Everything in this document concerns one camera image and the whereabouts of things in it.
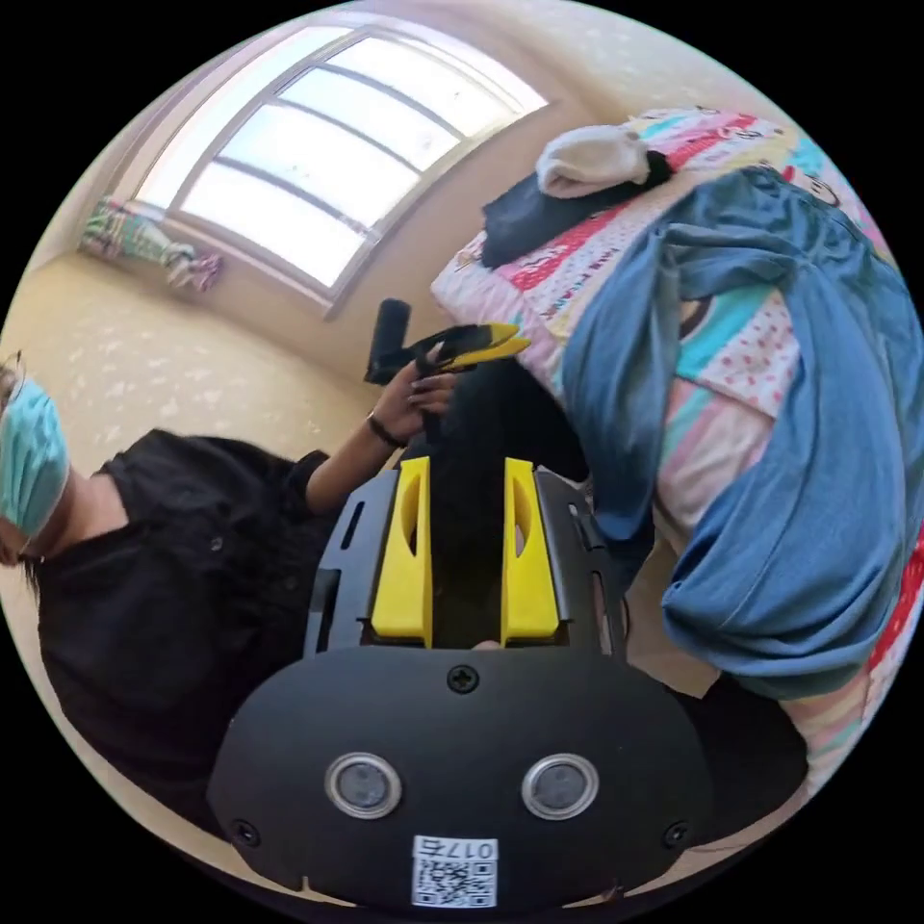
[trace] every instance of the yellow bracket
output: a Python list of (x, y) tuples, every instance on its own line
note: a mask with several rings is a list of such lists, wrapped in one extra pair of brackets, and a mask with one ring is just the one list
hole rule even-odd
[(401, 463), (372, 630), (382, 639), (420, 639), (427, 648), (433, 645), (428, 458)]
[(558, 631), (558, 606), (532, 465), (507, 459), (503, 491), (500, 643), (548, 641)]
[(444, 366), (446, 370), (477, 366), (478, 363), (489, 363), (495, 359), (507, 359), (523, 352), (529, 346), (529, 340), (516, 336), (520, 332), (516, 324), (490, 323), (487, 326), (491, 328), (491, 345), (457, 356)]

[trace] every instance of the hand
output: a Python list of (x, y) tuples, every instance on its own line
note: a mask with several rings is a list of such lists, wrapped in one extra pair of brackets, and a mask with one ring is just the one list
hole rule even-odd
[(408, 363), (385, 387), (372, 412), (395, 439), (407, 443), (424, 429), (423, 411), (446, 413), (454, 387), (451, 372), (420, 378), (416, 363)]

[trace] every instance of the colorful bedsheet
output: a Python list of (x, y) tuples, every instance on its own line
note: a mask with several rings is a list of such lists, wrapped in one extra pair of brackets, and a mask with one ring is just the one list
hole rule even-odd
[[(449, 262), (432, 291), (460, 322), (520, 325), (524, 365), (560, 397), (563, 347), (627, 247), (697, 185), (766, 165), (841, 209), (891, 261), (869, 213), (811, 140), (764, 119), (715, 110), (658, 110), (631, 127), (667, 155), (676, 176), (630, 203), (591, 217), (540, 250), (491, 272), (479, 235)], [(778, 291), (751, 287), (683, 306), (680, 361), (665, 421), (657, 501), (683, 536), (732, 480), (754, 465), (799, 361)], [(785, 704), (808, 743), (806, 794), (814, 794), (856, 744), (904, 658), (924, 600), (924, 529), (883, 639), (864, 671), (824, 697)]]

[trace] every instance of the glasses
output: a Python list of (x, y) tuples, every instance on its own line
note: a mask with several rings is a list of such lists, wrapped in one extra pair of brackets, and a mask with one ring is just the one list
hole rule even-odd
[(26, 364), (22, 359), (22, 350), (18, 349), (13, 355), (8, 356), (0, 365), (0, 371), (4, 376), (7, 374), (13, 376), (13, 387), (10, 390), (10, 398), (7, 400), (7, 404), (12, 404), (19, 397), (26, 381)]

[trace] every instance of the blue surgical mask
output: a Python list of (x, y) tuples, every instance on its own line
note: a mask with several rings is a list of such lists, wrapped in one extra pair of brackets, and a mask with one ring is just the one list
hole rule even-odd
[(0, 420), (0, 516), (32, 541), (48, 525), (69, 473), (55, 402), (26, 379)]

